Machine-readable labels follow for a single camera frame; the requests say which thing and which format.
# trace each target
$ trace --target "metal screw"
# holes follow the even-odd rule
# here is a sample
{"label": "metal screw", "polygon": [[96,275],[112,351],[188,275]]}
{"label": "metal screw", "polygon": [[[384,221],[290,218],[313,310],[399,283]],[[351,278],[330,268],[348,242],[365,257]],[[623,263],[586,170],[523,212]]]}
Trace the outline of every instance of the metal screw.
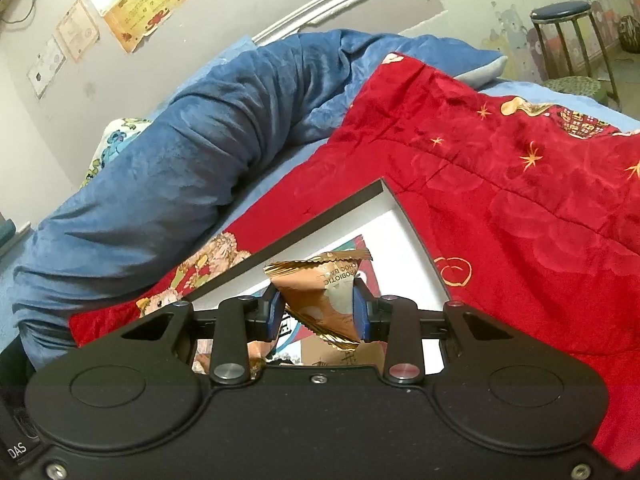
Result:
{"label": "metal screw", "polygon": [[410,363],[400,363],[389,368],[389,375],[401,381],[415,379],[420,375],[420,368]]}
{"label": "metal screw", "polygon": [[66,469],[62,464],[51,463],[45,469],[45,473],[51,480],[65,480]]}
{"label": "metal screw", "polygon": [[587,464],[578,464],[571,471],[572,480],[587,480],[591,476],[591,467]]}
{"label": "metal screw", "polygon": [[213,373],[220,379],[237,379],[244,374],[244,367],[238,363],[224,363],[216,366]]}

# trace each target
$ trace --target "white wall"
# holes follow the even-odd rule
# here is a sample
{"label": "white wall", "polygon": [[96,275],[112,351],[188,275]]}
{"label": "white wall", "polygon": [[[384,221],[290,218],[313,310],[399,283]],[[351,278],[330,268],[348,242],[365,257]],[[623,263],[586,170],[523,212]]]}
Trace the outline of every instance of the white wall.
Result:
{"label": "white wall", "polygon": [[[509,58],[504,76],[509,79],[540,82],[546,79],[545,63],[529,13],[538,7],[569,0],[441,0],[447,10],[436,20],[414,27],[409,35],[454,34],[461,40],[491,50],[500,50]],[[618,38],[616,23],[621,16],[633,14],[640,18],[640,0],[585,0],[602,8],[596,12],[600,31],[607,45]],[[600,53],[596,35],[590,20],[579,22],[588,53],[591,57]],[[554,58],[559,59],[561,69],[565,67],[561,41],[555,27],[542,27],[546,46]],[[584,63],[574,29],[569,24],[562,26],[574,66]]]}
{"label": "white wall", "polygon": [[9,76],[0,52],[0,211],[18,229],[36,224],[76,187],[44,143]]}
{"label": "white wall", "polygon": [[[23,17],[30,1],[16,0],[6,18]],[[310,0],[188,0],[133,54],[126,54],[96,17],[98,44],[81,62],[67,61],[38,101],[26,73],[74,1],[38,0],[25,23],[0,26],[0,50],[10,60],[11,78],[44,142],[79,185],[110,121],[145,116],[224,48]]]}

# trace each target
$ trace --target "red blanket with stars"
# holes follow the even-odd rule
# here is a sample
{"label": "red blanket with stars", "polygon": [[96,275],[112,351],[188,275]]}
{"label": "red blanket with stars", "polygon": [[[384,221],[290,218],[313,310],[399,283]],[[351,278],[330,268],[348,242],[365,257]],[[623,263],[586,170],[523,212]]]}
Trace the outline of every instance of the red blanket with stars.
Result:
{"label": "red blanket with stars", "polygon": [[[594,444],[620,467],[640,460],[640,136],[387,57],[329,142],[229,227],[230,264],[380,177],[454,298],[601,374],[610,408]],[[150,294],[197,286],[179,272]],[[70,325],[85,343],[138,313]]]}

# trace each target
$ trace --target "blue fleece blanket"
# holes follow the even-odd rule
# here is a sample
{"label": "blue fleece blanket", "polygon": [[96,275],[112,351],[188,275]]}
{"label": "blue fleece blanket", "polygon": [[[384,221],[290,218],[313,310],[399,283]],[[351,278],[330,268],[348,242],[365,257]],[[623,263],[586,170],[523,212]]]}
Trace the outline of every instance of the blue fleece blanket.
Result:
{"label": "blue fleece blanket", "polygon": [[33,364],[75,346],[72,314],[136,297],[193,253],[281,150],[327,138],[393,51],[451,76],[500,57],[458,40],[335,30],[244,52],[180,92],[27,241],[11,296]]}

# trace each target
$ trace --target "gold star pattern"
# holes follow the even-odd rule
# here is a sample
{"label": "gold star pattern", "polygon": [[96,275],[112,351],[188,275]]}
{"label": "gold star pattern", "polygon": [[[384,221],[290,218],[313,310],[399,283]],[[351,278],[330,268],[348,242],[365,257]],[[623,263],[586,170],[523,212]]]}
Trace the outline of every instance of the gold star pattern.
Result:
{"label": "gold star pattern", "polygon": [[521,156],[520,157],[522,160],[525,161],[525,167],[524,170],[522,170],[522,173],[524,173],[525,171],[527,171],[529,169],[530,166],[535,166],[536,165],[536,161],[540,160],[542,158],[542,156],[538,155],[538,149],[533,147],[533,142],[529,143],[529,153],[527,153],[527,156]]}
{"label": "gold star pattern", "polygon": [[487,115],[491,115],[491,112],[486,107],[486,103],[484,103],[482,105],[482,108],[478,110],[478,115],[480,115],[482,120],[484,120],[487,117]]}
{"label": "gold star pattern", "polygon": [[630,166],[629,168],[626,168],[625,171],[630,171],[631,172],[631,174],[629,174],[629,178],[631,178],[634,175],[636,175],[638,178],[640,178],[640,160],[638,161],[638,163],[635,166]]}

